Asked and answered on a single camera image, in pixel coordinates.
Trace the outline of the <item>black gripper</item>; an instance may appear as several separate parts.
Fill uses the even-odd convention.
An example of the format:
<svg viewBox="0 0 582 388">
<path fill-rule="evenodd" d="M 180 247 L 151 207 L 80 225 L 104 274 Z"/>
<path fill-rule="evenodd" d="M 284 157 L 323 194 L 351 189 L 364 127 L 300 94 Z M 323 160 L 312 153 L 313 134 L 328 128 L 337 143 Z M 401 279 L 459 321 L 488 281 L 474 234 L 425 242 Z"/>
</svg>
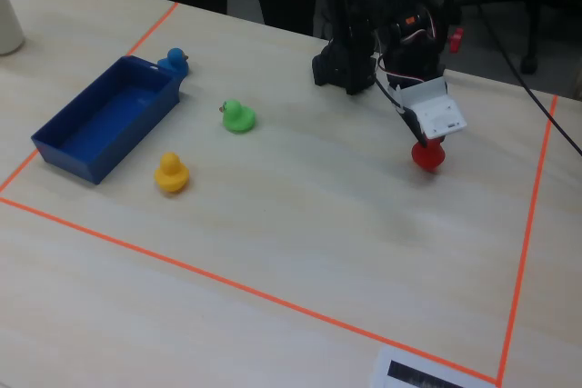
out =
<svg viewBox="0 0 582 388">
<path fill-rule="evenodd" d="M 392 86 L 413 86 L 443 75 L 445 67 L 440 62 L 437 41 L 421 33 L 407 42 L 391 44 L 384 52 L 384 71 Z M 428 140 L 416 113 L 405 106 L 398 107 L 402 120 L 417 142 L 427 148 Z"/>
</svg>

